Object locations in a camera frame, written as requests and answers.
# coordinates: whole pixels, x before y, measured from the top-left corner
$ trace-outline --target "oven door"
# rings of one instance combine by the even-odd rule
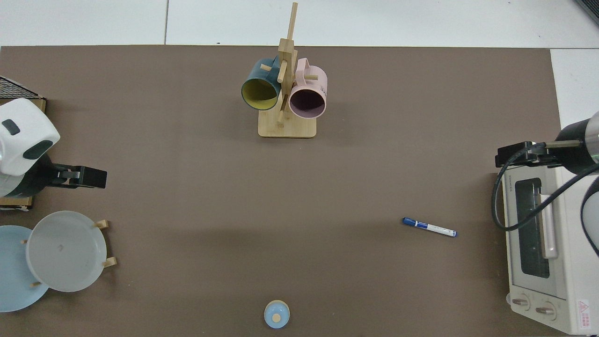
[[[518,167],[506,171],[504,204],[508,225],[522,221],[544,196],[559,186],[555,169]],[[551,207],[537,215],[526,226],[508,233],[513,285],[561,299],[566,298],[563,254],[559,253],[561,225],[557,198]]]

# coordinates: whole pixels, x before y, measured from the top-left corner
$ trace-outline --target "mug rack base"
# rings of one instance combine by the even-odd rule
[[[301,118],[285,109],[282,95],[269,110],[258,111],[258,134],[265,138],[312,138],[316,136],[316,118]]]

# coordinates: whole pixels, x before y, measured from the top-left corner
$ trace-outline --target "oven window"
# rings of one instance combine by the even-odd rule
[[[518,222],[522,221],[540,202],[541,179],[520,180],[515,184]],[[541,251],[540,215],[518,230],[522,272],[542,278],[549,277],[549,260]]]

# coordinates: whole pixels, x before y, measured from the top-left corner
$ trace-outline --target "brown table mat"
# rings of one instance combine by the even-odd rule
[[[496,148],[553,139],[548,50],[298,47],[329,78],[313,139],[263,139],[240,86],[276,47],[3,47],[0,74],[48,98],[54,162],[105,190],[47,188],[108,219],[119,264],[0,315],[7,336],[536,336],[512,312],[489,216]],[[450,238],[400,224],[409,216]],[[265,305],[291,320],[271,330]]]

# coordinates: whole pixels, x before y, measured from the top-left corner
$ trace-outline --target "oven handle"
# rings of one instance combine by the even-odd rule
[[[544,202],[549,196],[541,195],[541,202]],[[543,245],[541,250],[544,258],[557,258],[558,250],[555,245],[555,226],[553,222],[553,206],[547,205],[541,213],[541,241]]]

